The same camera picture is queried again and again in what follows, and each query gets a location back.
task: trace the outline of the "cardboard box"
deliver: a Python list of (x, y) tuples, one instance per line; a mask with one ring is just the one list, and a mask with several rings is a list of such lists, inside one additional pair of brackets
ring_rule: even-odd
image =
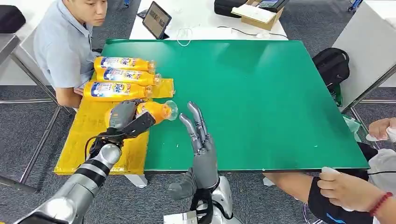
[[(255, 7), (255, 6), (257, 6), (259, 3), (260, 3), (260, 0), (248, 0), (245, 4), (246, 4), (246, 5), (251, 5), (251, 6), (254, 6), (254, 7)], [(279, 12), (277, 12), (277, 13), (272, 17), (272, 19), (270, 19), (268, 22), (259, 21), (259, 20), (253, 19), (253, 18), (251, 18), (251, 17), (248, 17), (247, 15), (238, 14), (238, 13), (235, 13), (235, 12), (231, 12), (231, 13), (236, 14), (236, 15), (240, 15), (240, 16), (241, 16), (240, 21), (243, 22), (243, 23), (246, 23), (246, 24), (249, 24), (249, 25), (258, 27), (258, 28), (262, 28), (262, 29), (266, 29), (266, 30), (271, 30), (272, 27), (275, 25), (276, 21), (278, 21), (279, 18), (281, 17), (282, 12), (283, 12), (283, 8), (281, 8), (281, 10), (279, 10)]]

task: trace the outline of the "black cable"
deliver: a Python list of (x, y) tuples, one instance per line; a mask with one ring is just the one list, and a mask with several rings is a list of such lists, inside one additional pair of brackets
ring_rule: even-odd
[(288, 39), (288, 37), (286, 37), (285, 35), (283, 35), (283, 34), (273, 34), (273, 33), (269, 33), (269, 34), (271, 34), (271, 35), (278, 35), (278, 36), (283, 36), (283, 37), (285, 37), (286, 39)]
[[(243, 31), (241, 31), (241, 30), (232, 28), (232, 27), (218, 26), (217, 28), (231, 28), (231, 29), (233, 29), (233, 30), (236, 30), (236, 31), (238, 31), (238, 32), (241, 32), (241, 33), (246, 34), (246, 35), (249, 35), (249, 36), (257, 36), (257, 34), (248, 34), (248, 33), (245, 33), (245, 32), (243, 32)], [(269, 33), (269, 34), (271, 34), (271, 35), (283, 36), (283, 37), (285, 37), (286, 39), (288, 39), (288, 37), (286, 37), (286, 36), (283, 35), (283, 34), (273, 34), (273, 33)]]
[(84, 161), (86, 160), (86, 150), (89, 144), (89, 141), (91, 141), (92, 139), (96, 139), (96, 138), (114, 138), (114, 137), (120, 137), (122, 135), (125, 135), (126, 133), (121, 133), (121, 134), (100, 134), (100, 135), (96, 135), (93, 137), (90, 137), (86, 144), (85, 144), (85, 148), (84, 148)]
[(372, 174), (369, 174), (369, 173), (367, 173), (367, 174), (374, 175), (374, 174), (384, 174), (384, 173), (396, 173), (396, 171), (381, 171), (381, 172), (376, 172), (376, 173), (372, 173)]
[(249, 35), (249, 36), (256, 36), (256, 35), (257, 35), (257, 34), (248, 34), (248, 33), (245, 33), (245, 32), (243, 32), (243, 31), (240, 31), (240, 30), (238, 30), (238, 29), (232, 28), (232, 27), (219, 26), (219, 27), (217, 27), (217, 28), (231, 28), (231, 29), (233, 29), (233, 30), (239, 31), (239, 32), (241, 32), (241, 33), (243, 33), (243, 34), (246, 34), (246, 35)]

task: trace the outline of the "gray carpet floor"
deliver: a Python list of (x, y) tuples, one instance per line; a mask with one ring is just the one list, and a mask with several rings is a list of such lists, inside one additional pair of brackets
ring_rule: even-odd
[[(101, 48), (106, 38), (128, 38), (139, 2), (123, 8), (122, 0), (109, 0), (105, 25), (94, 30), (93, 47)], [(347, 24), (348, 0), (290, 0), (281, 22), (290, 39), (302, 40), (314, 55), (330, 47)], [(393, 97), (393, 88), (378, 89), (371, 97)], [(1, 99), (39, 98), (45, 94), (33, 86), (0, 86)], [(19, 180), (30, 160), (55, 106), (0, 105), (0, 175)], [(359, 105), (366, 123), (394, 117), (394, 105)], [(41, 188), (31, 195), (0, 187), (0, 222), (10, 223), (47, 200), (66, 181), (52, 170), (73, 121), (60, 113), (49, 135), (28, 184)], [(265, 187), (261, 174), (225, 174), (232, 187), (235, 215), (246, 224), (303, 224), (301, 203), (277, 187)], [(87, 224), (154, 224), (164, 214), (186, 211), (189, 201), (174, 202), (166, 194), (167, 186), (181, 175), (147, 175), (148, 186), (134, 187), (123, 176), (110, 176), (85, 216)]]

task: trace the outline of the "red bracelet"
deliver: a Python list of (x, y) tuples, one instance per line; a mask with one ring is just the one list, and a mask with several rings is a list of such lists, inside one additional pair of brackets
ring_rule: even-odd
[(392, 192), (386, 192), (384, 196), (381, 197), (381, 199), (377, 202), (377, 204), (370, 210), (370, 215), (371, 217), (375, 216), (377, 213), (377, 210), (381, 207), (381, 205), (388, 199), (388, 197), (392, 197), (393, 194)]

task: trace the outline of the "black bag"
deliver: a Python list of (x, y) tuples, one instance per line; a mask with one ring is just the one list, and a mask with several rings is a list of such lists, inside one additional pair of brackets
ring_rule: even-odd
[(328, 90), (349, 77), (349, 56), (338, 48), (327, 48), (312, 58)]
[(219, 15), (240, 18), (239, 15), (232, 14), (231, 11), (233, 7), (239, 7), (246, 2), (247, 0), (214, 0), (214, 12)]
[(13, 34), (25, 23), (26, 19), (17, 7), (0, 5), (0, 34)]

